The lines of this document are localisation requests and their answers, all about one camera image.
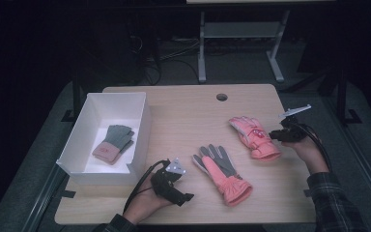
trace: human hand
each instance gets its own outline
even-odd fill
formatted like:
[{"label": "human hand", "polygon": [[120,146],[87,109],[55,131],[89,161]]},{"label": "human hand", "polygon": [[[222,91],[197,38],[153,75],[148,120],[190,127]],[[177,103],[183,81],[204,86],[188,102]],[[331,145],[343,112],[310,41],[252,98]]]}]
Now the human hand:
[{"label": "human hand", "polygon": [[151,216],[155,211],[173,204],[155,194],[151,182],[153,175],[154,173],[151,173],[146,178],[140,186],[137,195],[131,200],[128,208],[123,213],[123,217],[135,225]]},{"label": "human hand", "polygon": [[281,145],[294,149],[300,159],[305,162],[310,174],[317,172],[329,172],[323,155],[309,136],[306,136],[300,142],[281,142]]}]

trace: dark background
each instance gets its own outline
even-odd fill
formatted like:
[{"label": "dark background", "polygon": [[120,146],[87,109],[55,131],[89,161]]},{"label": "dark background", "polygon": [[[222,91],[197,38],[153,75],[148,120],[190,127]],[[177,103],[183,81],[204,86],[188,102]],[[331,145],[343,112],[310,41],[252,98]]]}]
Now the dark background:
[{"label": "dark background", "polygon": [[[371,105],[371,1],[352,2],[340,1],[339,10],[321,13],[324,18],[293,11],[284,40],[308,40],[302,72],[315,72],[332,63],[345,64],[349,79]],[[312,21],[304,22],[304,16]],[[67,11],[57,1],[0,1],[0,200],[57,96],[75,76],[80,77],[85,92],[104,87],[97,85],[97,78],[106,76],[107,85],[130,85],[143,77],[141,58],[153,45],[145,44],[145,53],[132,56],[128,28],[122,26],[128,18],[123,13]],[[146,26],[137,25],[136,19],[130,19],[128,30],[139,36],[149,36],[151,29],[167,40],[173,34],[198,35],[196,13],[154,14]],[[121,43],[112,45],[113,40]],[[125,57],[121,60],[127,62],[101,67],[84,52],[86,49],[106,64],[116,57]]]}]

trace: white box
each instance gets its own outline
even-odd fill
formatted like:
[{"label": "white box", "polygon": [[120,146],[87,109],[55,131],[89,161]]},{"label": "white box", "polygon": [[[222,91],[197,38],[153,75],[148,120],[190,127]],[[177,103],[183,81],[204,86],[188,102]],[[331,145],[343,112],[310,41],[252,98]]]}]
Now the white box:
[{"label": "white box", "polygon": [[[92,155],[110,125],[134,132],[134,143],[113,165]],[[135,185],[144,174],[151,126],[146,93],[88,94],[56,163],[80,185]]]}]

